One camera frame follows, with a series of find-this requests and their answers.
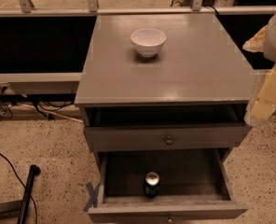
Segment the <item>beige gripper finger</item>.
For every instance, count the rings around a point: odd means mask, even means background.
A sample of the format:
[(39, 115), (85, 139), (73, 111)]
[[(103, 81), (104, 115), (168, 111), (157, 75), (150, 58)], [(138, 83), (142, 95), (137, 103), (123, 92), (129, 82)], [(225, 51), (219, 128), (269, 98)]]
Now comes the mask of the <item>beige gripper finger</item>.
[(265, 74), (258, 75), (253, 93), (246, 107), (244, 121), (256, 126), (276, 111), (276, 64)]
[(252, 38), (246, 41), (242, 48), (249, 52), (263, 52), (267, 25), (262, 27)]

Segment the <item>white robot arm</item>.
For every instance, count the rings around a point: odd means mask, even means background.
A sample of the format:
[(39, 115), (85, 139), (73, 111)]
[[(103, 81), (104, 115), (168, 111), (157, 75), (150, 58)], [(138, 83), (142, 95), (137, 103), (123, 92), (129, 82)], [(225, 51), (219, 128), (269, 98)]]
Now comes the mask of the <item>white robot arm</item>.
[(274, 62), (274, 66), (265, 75), (256, 77), (246, 107), (244, 121), (250, 126), (256, 126), (276, 111), (276, 13), (242, 48), (250, 52), (262, 52), (267, 60)]

